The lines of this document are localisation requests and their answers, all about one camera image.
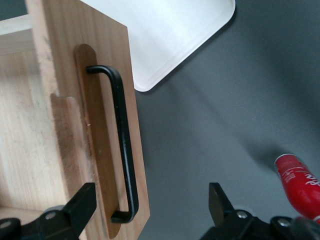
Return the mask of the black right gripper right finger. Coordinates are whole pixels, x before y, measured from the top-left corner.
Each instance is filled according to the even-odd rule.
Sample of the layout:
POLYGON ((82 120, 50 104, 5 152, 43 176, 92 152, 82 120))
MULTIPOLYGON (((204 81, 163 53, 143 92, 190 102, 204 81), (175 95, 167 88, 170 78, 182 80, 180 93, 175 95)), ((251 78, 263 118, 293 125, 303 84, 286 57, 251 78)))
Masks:
POLYGON ((202 240, 271 240, 269 224, 246 210, 235 209, 219 183, 209 184, 208 208, 214 226, 202 240))

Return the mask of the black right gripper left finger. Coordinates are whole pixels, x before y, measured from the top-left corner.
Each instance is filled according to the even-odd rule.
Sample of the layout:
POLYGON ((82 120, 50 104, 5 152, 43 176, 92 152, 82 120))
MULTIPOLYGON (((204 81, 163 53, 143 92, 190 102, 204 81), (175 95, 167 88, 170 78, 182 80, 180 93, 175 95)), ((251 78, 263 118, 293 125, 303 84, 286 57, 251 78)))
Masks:
POLYGON ((47 211, 36 220, 39 238, 78 240, 96 208, 96 186, 87 182, 62 209, 47 211))

